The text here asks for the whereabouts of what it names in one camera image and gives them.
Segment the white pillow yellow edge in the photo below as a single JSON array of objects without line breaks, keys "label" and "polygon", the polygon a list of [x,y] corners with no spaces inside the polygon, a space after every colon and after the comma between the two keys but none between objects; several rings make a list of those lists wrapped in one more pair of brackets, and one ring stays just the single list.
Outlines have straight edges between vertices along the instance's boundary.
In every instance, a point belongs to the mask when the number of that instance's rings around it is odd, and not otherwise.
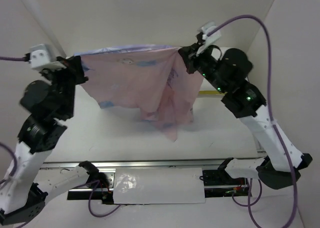
[{"label": "white pillow yellow edge", "polygon": [[224,96],[225,94],[217,90],[200,90],[198,96]]}]

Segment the pink blue printed pillowcase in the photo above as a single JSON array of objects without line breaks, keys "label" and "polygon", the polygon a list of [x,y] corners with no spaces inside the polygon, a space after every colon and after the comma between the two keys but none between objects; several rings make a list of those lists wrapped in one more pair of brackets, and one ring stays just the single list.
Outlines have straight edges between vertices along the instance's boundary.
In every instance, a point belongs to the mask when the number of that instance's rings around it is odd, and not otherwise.
[{"label": "pink blue printed pillowcase", "polygon": [[179,48],[133,45],[78,53],[84,90],[100,108],[138,108],[141,119],[176,141],[178,126],[193,122],[203,76],[188,74]]}]

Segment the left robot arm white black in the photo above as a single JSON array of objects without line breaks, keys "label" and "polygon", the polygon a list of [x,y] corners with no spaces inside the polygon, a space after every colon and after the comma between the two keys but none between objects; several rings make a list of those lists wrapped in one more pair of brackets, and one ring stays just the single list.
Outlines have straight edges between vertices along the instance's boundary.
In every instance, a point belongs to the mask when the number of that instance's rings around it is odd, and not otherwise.
[{"label": "left robot arm white black", "polygon": [[79,56],[46,61],[39,73],[42,79],[31,82],[20,100],[30,115],[17,136],[15,150],[10,151],[12,162],[0,183],[2,225],[30,222],[49,201],[70,189],[95,185],[106,188],[110,184],[108,177],[89,161],[56,178],[35,182],[67,129],[62,122],[74,115],[76,86],[88,80]]}]

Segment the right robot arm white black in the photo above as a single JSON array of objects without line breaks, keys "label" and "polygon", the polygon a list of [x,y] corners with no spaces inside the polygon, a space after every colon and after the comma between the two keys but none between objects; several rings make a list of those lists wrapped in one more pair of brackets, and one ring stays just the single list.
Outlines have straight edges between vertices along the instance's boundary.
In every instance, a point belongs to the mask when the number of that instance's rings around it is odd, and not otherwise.
[{"label": "right robot arm white black", "polygon": [[180,48],[178,53],[189,74],[199,72],[218,92],[223,93],[224,106],[253,134],[266,152],[257,159],[226,159],[218,168],[218,178],[224,184],[236,178],[258,179],[278,190],[292,186],[300,178],[299,171],[312,162],[290,142],[278,124],[271,119],[267,101],[259,89],[246,80],[253,68],[245,52],[229,48],[214,58],[211,45],[197,54],[198,44]]}]

